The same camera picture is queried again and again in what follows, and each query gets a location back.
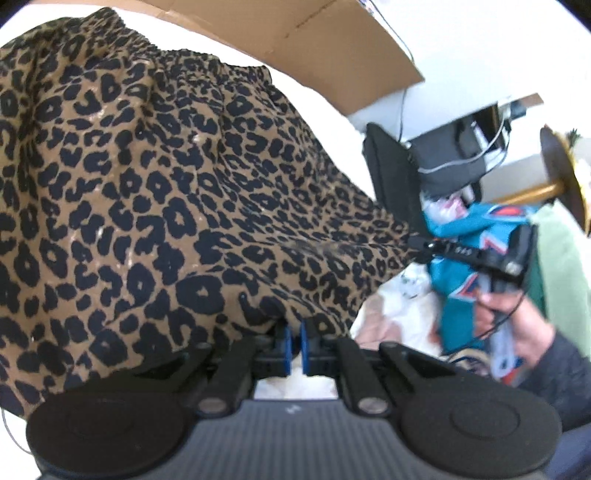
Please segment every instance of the clothing pile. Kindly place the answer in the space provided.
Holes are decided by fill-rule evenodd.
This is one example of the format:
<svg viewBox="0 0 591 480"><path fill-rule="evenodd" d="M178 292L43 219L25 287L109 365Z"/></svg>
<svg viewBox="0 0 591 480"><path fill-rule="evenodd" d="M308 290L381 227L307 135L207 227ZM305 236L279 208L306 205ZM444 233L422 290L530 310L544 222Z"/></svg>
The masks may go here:
<svg viewBox="0 0 591 480"><path fill-rule="evenodd" d="M379 125L367 126L363 147L378 201L422 236L447 238L502 254L517 225L538 225L537 255L531 265L527 294L582 354L591 353L589 241L559 201L542 207L484 205L479 203L482 192L478 189L472 192L475 198L467 201L464 191L433 198L423 193L412 153ZM478 274L467 265L448 260L432 261L429 270L433 289L445 299L438 326L442 351L454 352L472 343L456 352L453 359L468 369L488 374L490 359L484 345L472 342ZM514 369L504 381L519 383L521 373Z"/></svg>
<svg viewBox="0 0 591 480"><path fill-rule="evenodd" d="M410 229L332 163L265 67L162 51L104 8L0 49L0 407L220 349L346 332Z"/></svg>

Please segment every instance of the wire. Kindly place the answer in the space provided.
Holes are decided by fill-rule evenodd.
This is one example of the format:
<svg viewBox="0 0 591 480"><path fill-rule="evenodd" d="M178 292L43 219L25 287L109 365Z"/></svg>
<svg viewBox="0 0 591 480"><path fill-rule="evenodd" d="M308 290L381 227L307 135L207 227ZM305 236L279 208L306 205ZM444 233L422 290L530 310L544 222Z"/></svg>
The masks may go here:
<svg viewBox="0 0 591 480"><path fill-rule="evenodd" d="M469 360L469 359L470 359L470 357L468 357L468 356L459 356L455 360L448 361L448 363L450 363L452 365L455 365L455 364L458 364L460 362L463 362L464 360Z"/></svg>
<svg viewBox="0 0 591 480"><path fill-rule="evenodd" d="M521 296L519 297L519 300L517 301L517 304L515 305L515 307L509 312L507 313L501 320L499 320L493 328L488 329L486 332L481 333L478 336L475 336L472 340L470 340L468 343L465 343L464 345L458 347L458 348L454 348L453 350L446 352L446 355L451 358L453 355L461 352L462 350L465 350L466 348L470 348L471 346L474 346L475 343L480 342L482 339L484 339L485 337L495 333L499 328L501 328L501 326L507 322L507 320L509 320L514 314L515 312L519 309L519 307L521 307L521 304L523 303L525 299L525 290L521 293Z"/></svg>
<svg viewBox="0 0 591 480"><path fill-rule="evenodd" d="M499 138L501 132L503 131L504 126L505 126L505 121L503 120L501 122L501 126L499 127L496 135L489 142L489 144L485 148L482 149L482 151L479 154L477 154L477 155L475 155L473 157L470 157L470 158L462 159L462 160L452 160L452 161L449 161L449 162L446 162L446 163L442 163L441 165L438 165L437 167L433 167L433 168L419 168L418 169L418 172L419 173L422 173L422 174L425 174L425 175L429 175L431 173L438 172L439 170L443 170L444 168L458 166L458 165L465 165L467 163L472 163L472 162L474 162L476 160L481 159L488 152L488 149L491 148L495 144L495 142Z"/></svg>
<svg viewBox="0 0 591 480"><path fill-rule="evenodd" d="M12 435L12 432L10 431L10 428L8 428L8 422L6 420L6 411L2 407L0 407L0 410L2 410L2 422L4 424L4 428L6 429L6 431L8 433L8 436L13 441L14 445L16 445L17 447L19 447L26 454L32 455L32 453L29 452L29 450L25 450L23 447L21 447L20 443L18 443L17 440L16 440L16 438Z"/></svg>
<svg viewBox="0 0 591 480"><path fill-rule="evenodd" d="M402 39L402 37L400 35L398 35L398 32L392 28L392 25L390 25L390 22L388 22L388 20L386 20L386 17L382 14L381 10L374 3L374 0L366 0L366 1L368 1L372 5L374 10L382 18L382 20L387 25L387 27L390 29L390 31L396 36L396 38L400 41L400 43L404 46L404 48L407 49L410 61L416 67L417 64L414 61L413 51L409 48L407 43ZM406 103L408 88L409 87L406 87L404 89L404 91L402 92L402 102L400 103L400 130L398 131L398 143L400 143L402 141L402 133L404 132L404 104Z"/></svg>
<svg viewBox="0 0 591 480"><path fill-rule="evenodd" d="M402 132L404 132L404 102L406 101L406 94L408 87L402 93L402 102L400 104L400 130L398 131L398 143L402 141Z"/></svg>
<svg viewBox="0 0 591 480"><path fill-rule="evenodd" d="M504 150L504 154L503 154L503 158L500 159L497 163L495 163L489 170L486 171L485 175L487 173L490 173L491 171L493 171L494 169L500 167L501 165L503 165L503 163L505 162L507 155L509 154L509 144L511 143L511 134L508 135L507 138L507 145L505 146L505 150Z"/></svg>
<svg viewBox="0 0 591 480"><path fill-rule="evenodd" d="M392 28L392 25L390 25L388 20L386 20L386 18L382 15L382 12L378 8L378 6L374 3L374 0L367 0L367 1L370 4L372 4L372 7L374 8L374 10L378 13L378 15L380 17L382 17L382 20L384 20L384 23L388 26L388 28L392 31L392 33L394 35L396 35L396 38L400 40L400 43L404 46L404 48L406 48L408 50L408 56L410 57L410 61L413 63L413 65L415 65L414 55L413 55L412 50L410 48L408 48L408 45L406 45L406 42L402 39L402 37L400 35L398 35L398 32L396 32L396 30L394 30Z"/></svg>

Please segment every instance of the leopard print skirt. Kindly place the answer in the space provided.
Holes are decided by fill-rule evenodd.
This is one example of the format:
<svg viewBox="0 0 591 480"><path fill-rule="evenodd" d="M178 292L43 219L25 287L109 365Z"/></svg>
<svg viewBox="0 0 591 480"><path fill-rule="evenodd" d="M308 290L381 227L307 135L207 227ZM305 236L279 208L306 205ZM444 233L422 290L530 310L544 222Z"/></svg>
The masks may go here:
<svg viewBox="0 0 591 480"><path fill-rule="evenodd" d="M0 406L285 319L345 333L408 226L264 67L162 51L104 8L0 49Z"/></svg>

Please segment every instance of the white wall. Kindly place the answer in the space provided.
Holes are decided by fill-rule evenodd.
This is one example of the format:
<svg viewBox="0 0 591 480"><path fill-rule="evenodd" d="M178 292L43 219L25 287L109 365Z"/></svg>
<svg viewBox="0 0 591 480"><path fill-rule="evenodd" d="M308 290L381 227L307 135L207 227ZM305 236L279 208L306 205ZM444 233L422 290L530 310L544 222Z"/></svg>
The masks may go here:
<svg viewBox="0 0 591 480"><path fill-rule="evenodd" d="M574 147L574 156L591 165L591 138L581 138Z"/></svg>
<svg viewBox="0 0 591 480"><path fill-rule="evenodd" d="M493 202L548 182L540 154L522 158L482 177L482 201Z"/></svg>
<svg viewBox="0 0 591 480"><path fill-rule="evenodd" d="M25 421L7 413L7 423L18 443L27 448ZM0 477L13 480L34 480L39 476L39 469L33 457L19 450L12 442L4 425L0 422Z"/></svg>
<svg viewBox="0 0 591 480"><path fill-rule="evenodd" d="M426 79L408 90L405 138L534 92L544 99L552 128L577 127L591 136L591 35L556 0L374 2ZM349 119L360 130L377 121L397 136L401 96L394 93Z"/></svg>

